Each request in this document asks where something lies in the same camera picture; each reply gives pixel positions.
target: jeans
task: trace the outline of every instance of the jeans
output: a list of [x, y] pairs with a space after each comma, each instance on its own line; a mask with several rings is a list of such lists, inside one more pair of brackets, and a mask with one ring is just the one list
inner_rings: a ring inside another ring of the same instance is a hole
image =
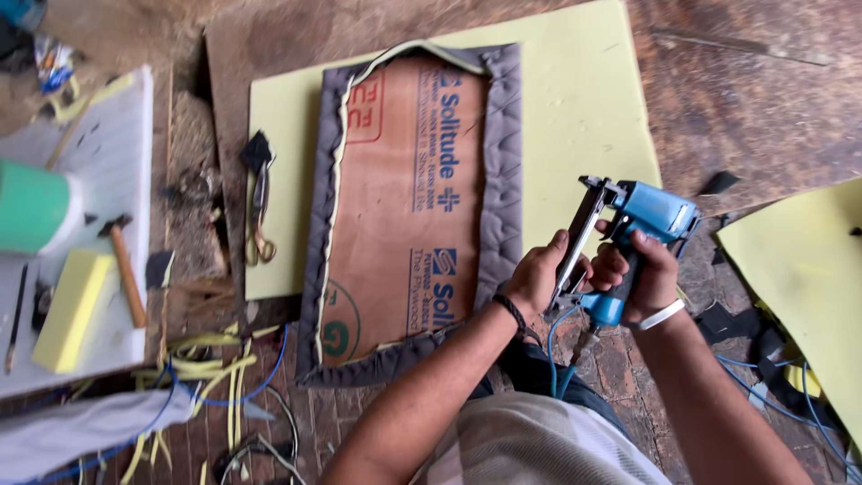
[[[497, 365], [512, 380], [515, 391], [541, 396], [551, 395], [551, 368], [547, 363], [545, 352], [539, 345], [524, 343], [513, 338], [500, 358], [497, 359]], [[566, 368], [557, 363], [554, 365], [557, 366], [557, 379], [563, 379]], [[473, 389], [467, 400], [481, 399], [492, 394], [494, 394], [494, 390], [491, 388], [488, 376], [485, 376]], [[625, 426], [614, 413], [614, 408], [608, 404], [608, 401], [596, 394], [596, 391], [590, 389], [590, 386], [587, 386], [586, 382], [577, 374], [573, 375], [569, 381], [569, 386], [565, 389], [562, 400], [595, 411], [631, 441]]]

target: wooden hammer handle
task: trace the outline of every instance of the wooden hammer handle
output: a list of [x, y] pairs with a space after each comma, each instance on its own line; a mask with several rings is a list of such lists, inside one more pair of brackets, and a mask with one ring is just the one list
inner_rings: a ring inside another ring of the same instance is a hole
[[141, 293], [138, 291], [138, 283], [134, 280], [132, 262], [128, 259], [126, 241], [122, 238], [120, 228], [114, 226], [110, 230], [110, 240], [114, 244], [116, 264], [120, 268], [120, 280], [122, 289], [126, 292], [128, 309], [132, 312], [132, 322], [136, 329], [147, 328], [147, 311], [141, 302]]

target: hand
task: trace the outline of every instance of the hand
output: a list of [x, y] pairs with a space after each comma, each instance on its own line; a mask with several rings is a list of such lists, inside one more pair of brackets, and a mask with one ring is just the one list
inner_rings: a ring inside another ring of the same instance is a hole
[[[568, 240], [569, 232], [561, 229], [547, 246], [530, 249], [515, 268], [512, 281], [503, 290], [503, 295], [512, 300], [528, 324], [551, 304], [553, 288], [557, 284], [557, 266], [565, 257]], [[592, 268], [587, 258], [581, 255], [578, 265], [586, 269], [584, 280], [588, 280], [592, 276]]]
[[[608, 221], [596, 223], [596, 229], [603, 233]], [[640, 230], [632, 233], [632, 245], [644, 258], [640, 278], [634, 283], [628, 295], [622, 317], [627, 322], [640, 322], [661, 311], [677, 299], [677, 258], [659, 242]], [[622, 276], [628, 272], [628, 263], [620, 251], [608, 243], [599, 246], [598, 256], [592, 261], [594, 275], [590, 284], [600, 291], [622, 283]]]

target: person's right hand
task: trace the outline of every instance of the person's right hand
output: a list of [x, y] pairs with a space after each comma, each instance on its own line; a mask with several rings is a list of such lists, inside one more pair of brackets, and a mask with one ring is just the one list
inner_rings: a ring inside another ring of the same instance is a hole
[[[608, 221], [598, 221], [596, 229], [602, 234], [608, 229]], [[677, 258], [659, 242], [640, 230], [632, 233], [632, 245], [643, 255], [640, 278], [628, 295], [622, 318], [627, 322], [640, 322], [677, 299]], [[628, 263], [620, 251], [609, 243], [599, 246], [598, 255], [592, 260], [593, 276], [590, 284], [600, 291], [622, 283], [628, 272]]]

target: scissors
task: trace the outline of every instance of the scissors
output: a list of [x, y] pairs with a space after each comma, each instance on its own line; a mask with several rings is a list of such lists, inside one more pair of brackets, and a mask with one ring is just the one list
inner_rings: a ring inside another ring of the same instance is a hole
[[266, 264], [275, 257], [275, 243], [264, 237], [263, 225], [266, 206], [269, 204], [269, 167], [272, 160], [263, 164], [258, 172], [252, 196], [252, 230], [246, 242], [246, 264], [257, 266], [258, 261]]

